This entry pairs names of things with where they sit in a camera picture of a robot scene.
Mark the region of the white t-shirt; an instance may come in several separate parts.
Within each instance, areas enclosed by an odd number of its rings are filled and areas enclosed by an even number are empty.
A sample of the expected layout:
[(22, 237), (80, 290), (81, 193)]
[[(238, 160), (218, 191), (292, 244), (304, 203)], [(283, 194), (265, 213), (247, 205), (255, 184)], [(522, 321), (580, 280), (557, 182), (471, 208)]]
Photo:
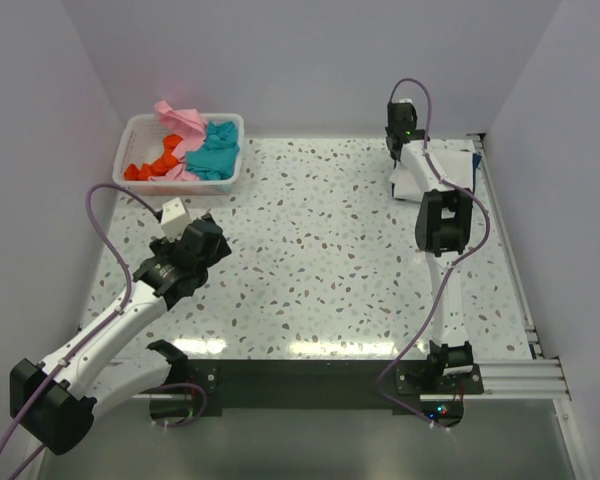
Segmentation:
[(389, 177), (396, 200), (420, 203), (431, 190), (450, 190), (448, 183), (475, 192), (475, 164), (481, 157), (471, 141), (430, 140), (404, 145)]

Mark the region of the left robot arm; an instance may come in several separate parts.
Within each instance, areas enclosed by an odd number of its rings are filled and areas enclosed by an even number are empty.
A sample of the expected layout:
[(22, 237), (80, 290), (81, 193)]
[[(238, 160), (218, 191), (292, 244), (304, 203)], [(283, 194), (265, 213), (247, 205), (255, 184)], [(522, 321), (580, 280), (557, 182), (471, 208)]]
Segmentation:
[(37, 364), (21, 360), (10, 372), (10, 415), (56, 455), (88, 433), (98, 403), (89, 387), (146, 326), (208, 280), (208, 270), (231, 254), (210, 214), (186, 225), (173, 241), (150, 243), (153, 255), (133, 273), (129, 290), (67, 345)]

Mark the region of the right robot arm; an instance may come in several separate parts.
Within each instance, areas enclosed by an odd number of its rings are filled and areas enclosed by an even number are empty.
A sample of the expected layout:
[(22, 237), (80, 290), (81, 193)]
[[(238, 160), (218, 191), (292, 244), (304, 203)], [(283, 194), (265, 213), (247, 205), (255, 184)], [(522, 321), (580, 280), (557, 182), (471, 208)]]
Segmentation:
[(461, 275), (454, 266), (470, 239), (473, 201), (452, 185), (431, 149), (428, 134), (417, 127), (411, 100), (388, 102), (385, 131), (394, 160), (393, 196), (410, 201), (421, 196), (415, 241), (425, 254), (434, 298), (427, 357), (405, 375), (421, 388), (446, 393), (462, 375), (470, 374), (474, 364), (464, 324)]

